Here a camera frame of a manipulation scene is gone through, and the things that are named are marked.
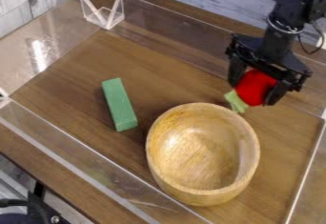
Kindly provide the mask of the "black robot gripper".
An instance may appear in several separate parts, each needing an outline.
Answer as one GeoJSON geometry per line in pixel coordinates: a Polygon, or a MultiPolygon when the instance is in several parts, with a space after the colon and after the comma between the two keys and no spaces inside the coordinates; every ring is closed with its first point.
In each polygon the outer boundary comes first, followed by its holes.
{"type": "Polygon", "coordinates": [[[307,65],[291,52],[295,31],[268,26],[262,37],[233,33],[225,49],[229,59],[228,82],[233,87],[248,67],[258,69],[278,82],[264,97],[264,106],[274,106],[288,91],[300,91],[312,76],[307,65]]]}

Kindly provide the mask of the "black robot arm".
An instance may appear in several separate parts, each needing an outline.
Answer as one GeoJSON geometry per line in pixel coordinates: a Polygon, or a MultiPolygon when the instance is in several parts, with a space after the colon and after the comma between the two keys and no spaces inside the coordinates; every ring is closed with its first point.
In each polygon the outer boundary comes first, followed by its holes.
{"type": "Polygon", "coordinates": [[[244,112],[272,106],[287,92],[300,91],[312,71],[291,52],[306,25],[326,17],[326,0],[275,0],[262,37],[239,33],[225,49],[229,59],[225,99],[231,109],[244,112]]]}

